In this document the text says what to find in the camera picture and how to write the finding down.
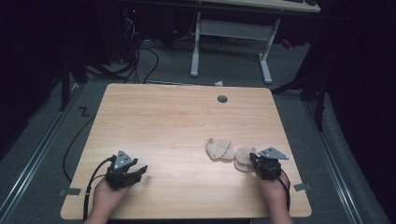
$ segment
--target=human hand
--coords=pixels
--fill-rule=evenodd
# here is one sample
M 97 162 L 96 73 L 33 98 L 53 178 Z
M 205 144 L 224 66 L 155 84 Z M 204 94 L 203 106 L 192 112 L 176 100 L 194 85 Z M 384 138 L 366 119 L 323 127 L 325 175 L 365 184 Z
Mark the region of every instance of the human hand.
M 286 201 L 285 189 L 277 179 L 264 180 L 257 173 L 256 177 L 259 180 L 262 197 L 265 201 L 268 203 L 280 200 Z M 286 188 L 290 188 L 289 179 L 284 171 L 281 172 L 279 179 L 283 182 Z
M 272 223 L 293 223 L 288 210 L 287 194 L 279 180 L 263 180 L 257 173 L 256 177 L 260 184 L 262 197 L 267 202 Z M 286 188 L 290 188 L 289 179 L 284 171 L 281 172 L 279 179 L 283 182 Z
M 122 188 L 113 189 L 104 178 L 96 185 L 93 194 L 92 210 L 84 224 L 88 223 L 106 223 L 111 215 L 120 206 L 122 199 L 132 188 L 133 185 Z

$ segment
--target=wrist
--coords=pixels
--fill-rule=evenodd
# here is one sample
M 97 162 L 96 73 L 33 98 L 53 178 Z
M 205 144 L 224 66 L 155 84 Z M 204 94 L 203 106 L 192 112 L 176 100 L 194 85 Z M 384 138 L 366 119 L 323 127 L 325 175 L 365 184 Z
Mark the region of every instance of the wrist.
M 106 224 L 110 215 L 106 212 L 100 212 L 95 209 L 92 209 L 91 213 L 88 215 L 87 219 L 84 221 L 84 224 Z
M 262 197 L 268 204 L 277 204 L 286 202 L 286 192 L 285 190 L 273 190 L 271 192 L 263 192 Z
M 271 197 L 266 200 L 271 223 L 290 224 L 293 223 L 288 210 L 286 197 Z

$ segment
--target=table top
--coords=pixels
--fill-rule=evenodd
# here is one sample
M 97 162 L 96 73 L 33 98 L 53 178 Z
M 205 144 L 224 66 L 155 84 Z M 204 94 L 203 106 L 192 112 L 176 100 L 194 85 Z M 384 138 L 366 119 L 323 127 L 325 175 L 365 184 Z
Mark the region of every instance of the table top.
M 298 12 L 320 12 L 318 5 L 309 6 L 306 2 L 295 3 L 284 0 L 198 0 L 218 4 L 230 4 L 244 7 L 265 7 Z
M 219 95 L 228 101 L 220 103 Z M 290 157 L 280 162 L 291 184 L 302 183 L 268 89 L 110 84 L 70 186 L 81 193 L 66 196 L 62 217 L 82 219 L 94 169 L 119 150 L 139 159 L 130 172 L 144 165 L 148 170 L 113 218 L 268 217 L 255 175 L 237 171 L 233 162 L 210 160 L 210 138 L 230 140 L 234 150 L 275 147 Z M 291 187 L 290 197 L 293 217 L 311 214 L 303 190 Z

